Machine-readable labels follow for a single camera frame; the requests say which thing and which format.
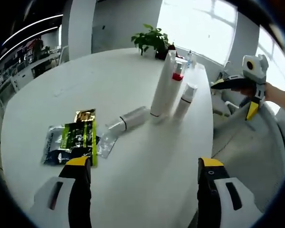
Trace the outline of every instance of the white table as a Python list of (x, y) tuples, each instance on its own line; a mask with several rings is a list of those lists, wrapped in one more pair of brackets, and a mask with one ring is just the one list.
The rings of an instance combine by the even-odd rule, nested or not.
[[(82, 57), (45, 72), (9, 102), (1, 153), (6, 182), (24, 211), (61, 166), (41, 164), (50, 125), (72, 122), (75, 111), (96, 108), (99, 126), (139, 106), (150, 107), (163, 62), (136, 49)], [(108, 159), (91, 170), (94, 228), (187, 227), (197, 208), (198, 158), (211, 156), (213, 115), (206, 71), (184, 121), (146, 123), (118, 139)]]

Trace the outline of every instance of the plant pot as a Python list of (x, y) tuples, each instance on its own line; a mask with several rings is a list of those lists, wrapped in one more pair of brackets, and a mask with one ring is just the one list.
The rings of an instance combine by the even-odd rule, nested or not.
[(149, 46), (149, 48), (146, 50), (146, 52), (143, 52), (142, 56), (145, 58), (155, 58), (156, 50), (154, 50), (154, 47)]

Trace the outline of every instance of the bright window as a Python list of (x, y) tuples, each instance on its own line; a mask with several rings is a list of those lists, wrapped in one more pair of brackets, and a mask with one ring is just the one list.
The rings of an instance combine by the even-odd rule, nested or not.
[[(285, 55), (279, 45), (263, 27), (260, 27), (256, 54), (262, 54), (267, 57), (269, 63), (266, 74), (267, 82), (285, 91)], [(275, 114), (280, 110), (280, 107), (275, 103), (267, 102), (267, 104)]]
[(225, 64), (237, 9), (222, 0), (163, 0), (157, 27), (169, 42)]

